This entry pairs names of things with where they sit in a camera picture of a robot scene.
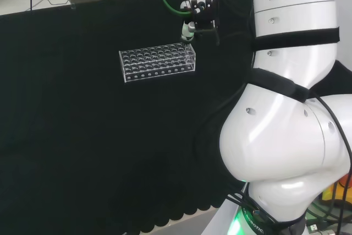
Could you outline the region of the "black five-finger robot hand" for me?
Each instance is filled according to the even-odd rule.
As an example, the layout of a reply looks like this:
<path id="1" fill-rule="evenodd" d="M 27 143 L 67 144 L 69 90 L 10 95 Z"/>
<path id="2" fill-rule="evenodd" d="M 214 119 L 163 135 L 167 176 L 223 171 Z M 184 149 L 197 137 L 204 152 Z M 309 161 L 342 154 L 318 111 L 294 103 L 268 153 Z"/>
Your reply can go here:
<path id="1" fill-rule="evenodd" d="M 190 12 L 183 19 L 181 42 L 191 43 L 203 34 L 215 36 L 216 45 L 220 44 L 219 27 L 219 0 L 184 0 L 180 10 Z"/>

